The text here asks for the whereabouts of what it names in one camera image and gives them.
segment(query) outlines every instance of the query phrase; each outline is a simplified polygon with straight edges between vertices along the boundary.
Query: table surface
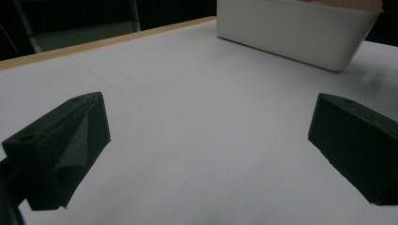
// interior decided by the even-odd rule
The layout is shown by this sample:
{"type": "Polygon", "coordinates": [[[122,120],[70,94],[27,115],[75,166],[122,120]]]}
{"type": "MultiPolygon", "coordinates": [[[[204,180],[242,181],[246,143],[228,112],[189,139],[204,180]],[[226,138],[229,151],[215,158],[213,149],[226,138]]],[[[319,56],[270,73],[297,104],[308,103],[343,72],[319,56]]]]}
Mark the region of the table surface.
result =
{"type": "Polygon", "coordinates": [[[210,20],[78,49],[1,64],[0,140],[95,91],[112,135],[69,208],[23,202],[27,224],[398,222],[307,141],[321,92],[398,120],[397,48],[364,42],[333,73],[218,38],[210,20]]]}

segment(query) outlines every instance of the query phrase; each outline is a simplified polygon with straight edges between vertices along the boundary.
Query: screw hole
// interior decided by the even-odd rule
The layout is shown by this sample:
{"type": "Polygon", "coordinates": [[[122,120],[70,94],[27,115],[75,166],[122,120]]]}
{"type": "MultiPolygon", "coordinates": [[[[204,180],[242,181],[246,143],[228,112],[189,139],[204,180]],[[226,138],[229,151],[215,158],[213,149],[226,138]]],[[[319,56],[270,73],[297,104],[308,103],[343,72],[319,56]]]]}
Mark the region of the screw hole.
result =
{"type": "Polygon", "coordinates": [[[23,138],[20,139],[21,142],[26,143],[31,141],[34,138],[33,135],[28,135],[28,136],[24,136],[23,138]]]}

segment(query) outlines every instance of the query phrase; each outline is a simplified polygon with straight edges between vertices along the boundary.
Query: white container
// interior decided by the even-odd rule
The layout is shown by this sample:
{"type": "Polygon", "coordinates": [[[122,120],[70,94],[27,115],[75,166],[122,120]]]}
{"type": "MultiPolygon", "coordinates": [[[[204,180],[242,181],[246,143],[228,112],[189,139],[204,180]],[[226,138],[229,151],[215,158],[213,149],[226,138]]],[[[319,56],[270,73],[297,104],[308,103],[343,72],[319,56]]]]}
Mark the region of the white container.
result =
{"type": "Polygon", "coordinates": [[[379,12],[297,0],[218,0],[219,37],[341,71],[379,12]]]}

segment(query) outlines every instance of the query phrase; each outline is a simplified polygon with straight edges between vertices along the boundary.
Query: wooden table edge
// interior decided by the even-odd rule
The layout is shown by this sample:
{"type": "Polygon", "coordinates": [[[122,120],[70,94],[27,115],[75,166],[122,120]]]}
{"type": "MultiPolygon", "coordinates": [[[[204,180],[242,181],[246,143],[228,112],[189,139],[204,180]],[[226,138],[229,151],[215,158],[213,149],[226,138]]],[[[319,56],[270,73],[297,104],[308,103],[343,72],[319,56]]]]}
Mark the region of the wooden table edge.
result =
{"type": "Polygon", "coordinates": [[[18,57],[18,58],[8,59],[8,60],[0,61],[0,69],[15,68],[18,66],[32,64],[32,63],[36,63],[39,61],[52,59],[52,58],[56,58],[56,57],[60,57],[60,56],[68,55],[68,54],[79,53],[79,52],[92,50],[92,49],[96,49],[96,48],[107,46],[107,45],[120,43],[123,41],[128,41],[128,40],[132,40],[132,39],[136,39],[136,38],[143,38],[143,37],[156,35],[156,34],[167,32],[167,31],[176,30],[179,28],[187,27],[187,26],[196,25],[199,23],[205,23],[205,22],[213,21],[215,19],[216,19],[216,17],[214,17],[214,16],[213,17],[205,17],[205,18],[201,18],[201,19],[197,19],[197,20],[193,20],[193,21],[180,22],[180,23],[176,23],[176,24],[166,25],[166,26],[162,26],[162,27],[158,27],[158,28],[154,28],[154,29],[150,29],[150,30],[145,30],[145,31],[141,31],[141,32],[136,32],[136,33],[132,33],[132,34],[127,34],[127,35],[123,35],[123,36],[111,37],[111,38],[106,38],[106,39],[97,40],[97,41],[93,41],[93,42],[88,42],[85,44],[75,45],[75,46],[71,46],[71,47],[67,47],[67,48],[63,48],[63,49],[58,49],[58,50],[53,50],[53,51],[42,52],[42,53],[31,54],[31,55],[27,55],[27,56],[18,57]]]}

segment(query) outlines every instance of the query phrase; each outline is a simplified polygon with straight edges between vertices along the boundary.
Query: white table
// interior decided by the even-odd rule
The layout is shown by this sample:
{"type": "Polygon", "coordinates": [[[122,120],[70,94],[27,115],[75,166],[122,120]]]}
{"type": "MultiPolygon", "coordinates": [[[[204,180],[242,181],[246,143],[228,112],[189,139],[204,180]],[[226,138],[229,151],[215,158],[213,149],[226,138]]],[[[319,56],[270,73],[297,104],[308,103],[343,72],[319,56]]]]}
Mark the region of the white table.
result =
{"type": "Polygon", "coordinates": [[[101,91],[112,141],[42,224],[397,224],[307,141],[318,93],[398,120],[398,49],[364,42],[341,73],[217,37],[216,21],[0,70],[0,140],[101,91]]]}

